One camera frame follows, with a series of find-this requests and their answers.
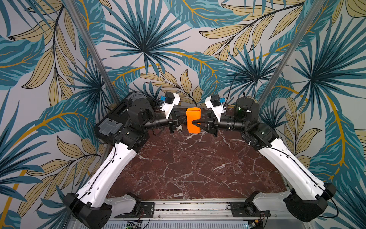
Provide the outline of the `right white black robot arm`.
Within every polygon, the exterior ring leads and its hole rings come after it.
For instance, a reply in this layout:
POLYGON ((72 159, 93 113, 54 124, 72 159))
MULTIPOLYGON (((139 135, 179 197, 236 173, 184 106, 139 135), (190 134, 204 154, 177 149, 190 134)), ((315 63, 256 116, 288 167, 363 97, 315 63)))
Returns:
POLYGON ((290 183, 289 191, 280 193, 254 192, 246 201, 247 212, 288 212, 302 222, 324 217, 328 201, 337 192, 332 183, 325 183, 312 174, 288 149, 277 132, 258 120, 260 106, 254 99, 236 100, 234 115, 226 115, 223 98, 206 98, 211 113, 205 118, 194 118, 192 125, 213 135, 219 130, 238 131, 241 138, 268 159, 290 183))

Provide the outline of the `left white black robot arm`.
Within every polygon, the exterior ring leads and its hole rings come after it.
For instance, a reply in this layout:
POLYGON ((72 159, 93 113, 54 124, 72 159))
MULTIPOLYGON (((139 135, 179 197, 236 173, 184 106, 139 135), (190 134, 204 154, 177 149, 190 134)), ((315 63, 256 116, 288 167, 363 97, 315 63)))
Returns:
POLYGON ((110 218, 139 213, 141 201, 133 194, 107 198, 112 185, 149 139, 149 130, 167 127, 171 132, 181 120, 174 113, 180 96, 167 92, 160 98, 160 112, 143 94, 130 93, 94 128, 96 136, 113 148, 91 179, 63 199, 66 209, 89 229, 101 229, 110 218))

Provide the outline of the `black plastic toolbox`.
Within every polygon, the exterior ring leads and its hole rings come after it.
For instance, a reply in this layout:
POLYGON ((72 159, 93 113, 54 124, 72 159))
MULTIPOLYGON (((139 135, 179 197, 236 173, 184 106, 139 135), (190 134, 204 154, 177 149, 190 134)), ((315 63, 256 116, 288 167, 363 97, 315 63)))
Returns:
POLYGON ((95 135, 103 143, 123 143, 128 149, 139 151, 149 139, 142 125, 134 123, 128 109, 138 99, 147 99, 142 93, 129 93, 109 114, 94 127, 95 135))

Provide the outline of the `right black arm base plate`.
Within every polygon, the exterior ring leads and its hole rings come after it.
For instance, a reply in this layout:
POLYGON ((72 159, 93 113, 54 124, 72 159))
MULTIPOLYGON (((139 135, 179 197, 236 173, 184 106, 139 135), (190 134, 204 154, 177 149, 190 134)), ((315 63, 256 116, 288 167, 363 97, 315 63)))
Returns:
POLYGON ((230 202, 226 209, 231 211, 234 218, 252 217, 252 218, 266 218, 270 217, 270 211, 260 211, 253 203, 248 202, 230 202))

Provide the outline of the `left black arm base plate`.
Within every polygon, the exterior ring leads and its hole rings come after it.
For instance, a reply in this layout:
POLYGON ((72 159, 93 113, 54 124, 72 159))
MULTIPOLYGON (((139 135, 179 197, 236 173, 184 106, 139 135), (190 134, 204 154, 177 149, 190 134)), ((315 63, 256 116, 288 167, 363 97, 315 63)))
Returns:
POLYGON ((154 216, 155 203, 141 202, 133 209, 131 213, 124 213, 115 216, 115 219, 143 219, 152 218, 154 216))

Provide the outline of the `left aluminium frame post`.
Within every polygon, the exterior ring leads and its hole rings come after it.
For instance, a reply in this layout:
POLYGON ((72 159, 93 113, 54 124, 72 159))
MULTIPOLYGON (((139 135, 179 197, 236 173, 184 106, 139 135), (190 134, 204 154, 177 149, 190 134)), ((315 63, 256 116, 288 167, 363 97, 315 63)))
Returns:
POLYGON ((83 18, 81 13, 79 12, 77 5, 75 1, 72 0, 65 0, 64 1, 65 6, 67 7, 69 14, 71 18, 73 19, 77 29, 79 30, 82 39, 85 42, 86 48, 89 50, 91 58, 93 59, 94 63, 96 64, 99 72, 101 73, 101 77, 105 82, 105 85, 107 89, 110 91, 110 94, 112 96, 112 100, 114 103, 118 104, 120 103, 119 96, 115 92, 115 89, 113 88, 112 82, 109 78, 108 72, 102 62, 102 59, 100 58, 100 55, 98 54, 98 51, 95 47, 95 44, 92 40, 92 37, 87 29, 87 26, 84 24, 83 18))

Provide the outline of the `aluminium frame post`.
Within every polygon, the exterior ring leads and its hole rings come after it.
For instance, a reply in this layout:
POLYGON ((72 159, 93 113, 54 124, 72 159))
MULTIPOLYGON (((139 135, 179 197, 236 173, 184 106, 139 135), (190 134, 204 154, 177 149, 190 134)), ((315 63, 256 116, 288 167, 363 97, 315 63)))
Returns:
POLYGON ((87 29, 87 26, 84 24, 83 18, 81 13, 79 12, 77 5, 75 1, 72 0, 65 0, 64 1, 65 6, 67 7, 69 14, 71 18, 73 19, 77 29, 79 30, 82 39, 85 42, 86 48, 89 50, 91 58, 93 59, 94 63, 96 64, 99 72, 101 73, 101 77, 105 82, 105 85, 107 89, 110 91, 110 94, 112 96, 112 100, 114 103, 118 104, 120 103, 119 96, 115 92, 115 89, 113 88, 112 82, 109 78, 108 72, 102 62, 102 59, 100 58, 100 55, 98 54, 98 51, 95 47, 95 44, 92 40, 92 37, 87 29))
POLYGON ((286 52, 284 53, 281 61, 279 62, 279 65, 274 71, 274 74, 271 76, 270 80, 268 81, 266 88, 264 89, 263 93, 261 94, 261 97, 258 101, 258 105, 261 108, 263 104, 265 103, 267 97, 271 93, 271 90, 278 80, 280 74, 282 73, 284 67, 286 66, 288 60, 292 56, 292 54, 295 52, 296 48, 306 35, 308 29, 311 27, 313 20, 317 16, 318 12, 322 9, 323 4, 325 3, 325 0, 321 1, 314 1, 314 4, 309 9, 308 14, 304 17, 304 20, 302 24, 300 24, 299 30, 295 33, 292 42, 290 43, 289 47, 287 48, 286 52))

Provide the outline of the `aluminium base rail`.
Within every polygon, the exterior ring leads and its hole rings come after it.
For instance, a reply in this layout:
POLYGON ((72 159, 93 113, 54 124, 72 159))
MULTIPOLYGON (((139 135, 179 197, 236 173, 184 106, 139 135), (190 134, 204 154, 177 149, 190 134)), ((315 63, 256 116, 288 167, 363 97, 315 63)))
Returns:
POLYGON ((314 222, 301 222, 290 213, 271 211, 266 218, 234 218, 226 206, 233 199, 153 200, 152 218, 115 219, 105 229, 125 229, 127 221, 139 221, 142 229, 315 229, 314 222))

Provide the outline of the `right aluminium frame post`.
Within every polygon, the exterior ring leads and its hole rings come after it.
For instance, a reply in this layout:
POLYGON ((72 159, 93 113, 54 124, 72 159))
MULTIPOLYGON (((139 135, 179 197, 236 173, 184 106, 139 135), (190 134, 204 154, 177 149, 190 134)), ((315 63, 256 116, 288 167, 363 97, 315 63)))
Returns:
POLYGON ((268 81, 266 88, 264 89, 263 93, 261 94, 261 97, 258 101, 258 105, 261 108, 263 104, 265 103, 267 97, 271 93, 271 90, 278 80, 280 74, 282 73, 284 67, 286 66, 288 60, 292 56, 292 54, 295 52, 296 48, 306 35, 308 29, 311 27, 313 20, 317 16, 318 12, 322 9, 323 4, 325 3, 325 0, 321 1, 314 1, 314 4, 309 9, 308 14, 304 17, 304 20, 302 24, 300 24, 299 30, 295 33, 292 42, 290 43, 289 47, 287 48, 286 52, 284 53, 281 61, 279 62, 279 65, 274 71, 274 74, 271 76, 270 80, 268 81))

